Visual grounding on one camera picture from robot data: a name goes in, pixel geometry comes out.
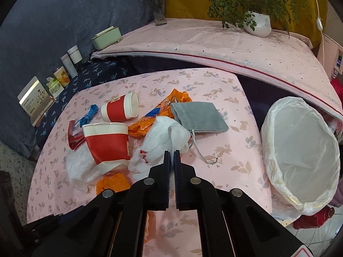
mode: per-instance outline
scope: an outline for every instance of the mint green container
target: mint green container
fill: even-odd
[[[119,27],[110,27],[92,38],[94,47],[97,50],[106,48],[107,46],[119,41],[121,39],[121,33]]]

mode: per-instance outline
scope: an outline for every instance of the red bottle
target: red bottle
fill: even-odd
[[[294,229],[318,228],[335,214],[335,209],[325,206],[314,215],[302,215],[293,222]]]

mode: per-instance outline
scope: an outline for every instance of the gray pouch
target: gray pouch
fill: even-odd
[[[228,131],[229,127],[224,119],[211,102],[182,102],[172,103],[170,105],[174,119],[179,122],[185,129],[189,130],[193,143],[198,150],[199,155],[207,164],[214,164],[217,162],[209,162],[204,159],[200,153],[197,141],[195,139],[195,132],[223,132]]]

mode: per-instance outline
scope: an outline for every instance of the white flower pot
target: white flower pot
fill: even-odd
[[[257,23],[255,26],[255,30],[251,29],[249,26],[247,26],[244,23],[244,29],[249,33],[257,37],[266,37],[270,34],[272,31],[272,27],[270,26],[270,16],[261,14],[261,13],[256,13],[252,12],[254,17],[252,19]]]

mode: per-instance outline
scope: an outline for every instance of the metal screw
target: metal screw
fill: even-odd
[[[155,180],[153,178],[146,178],[143,182],[146,185],[152,185],[155,182]]]
[[[243,195],[243,191],[239,188],[235,188],[231,191],[232,195],[235,197],[241,197]]]
[[[194,184],[194,185],[198,185],[199,183],[201,183],[201,180],[197,177],[193,177],[191,179],[191,183]]]
[[[113,191],[112,190],[105,190],[103,193],[102,193],[102,196],[105,197],[105,198],[109,198],[113,195]]]

